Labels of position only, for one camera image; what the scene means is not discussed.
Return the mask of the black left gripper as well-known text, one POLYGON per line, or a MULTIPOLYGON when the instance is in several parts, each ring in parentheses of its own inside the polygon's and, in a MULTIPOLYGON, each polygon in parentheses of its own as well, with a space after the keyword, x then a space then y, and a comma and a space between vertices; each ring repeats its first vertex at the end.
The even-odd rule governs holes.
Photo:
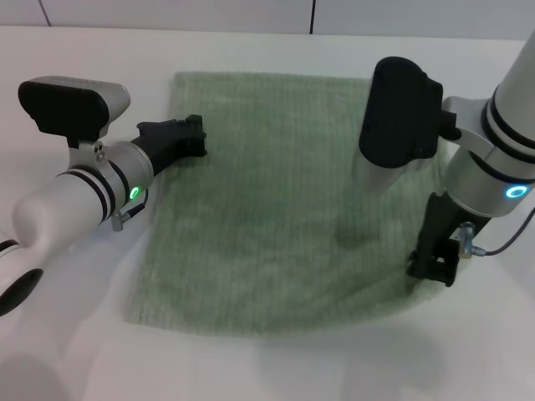
POLYGON ((162 172, 180 159, 207 155, 203 118, 191 114, 185 120, 142 122, 131 141, 149 158, 154 172, 162 172))

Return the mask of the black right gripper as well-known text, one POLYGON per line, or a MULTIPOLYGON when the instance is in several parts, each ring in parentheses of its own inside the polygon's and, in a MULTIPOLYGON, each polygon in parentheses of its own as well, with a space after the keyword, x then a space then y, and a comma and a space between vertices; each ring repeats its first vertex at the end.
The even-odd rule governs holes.
POLYGON ((451 287, 456 280, 458 243, 451 239, 460 225, 461 208, 450 196, 432 193, 418 235, 417 247, 409 256, 407 274, 431 279, 451 287))

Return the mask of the green terry towel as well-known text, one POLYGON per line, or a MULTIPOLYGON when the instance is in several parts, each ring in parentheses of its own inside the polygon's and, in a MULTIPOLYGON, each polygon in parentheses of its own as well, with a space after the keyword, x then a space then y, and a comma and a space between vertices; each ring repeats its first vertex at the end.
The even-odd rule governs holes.
POLYGON ((438 295, 405 270, 447 153, 363 192, 351 167, 367 92, 364 79, 176 74, 170 114, 203 118, 207 154, 160 176, 129 322, 264 337, 438 295))

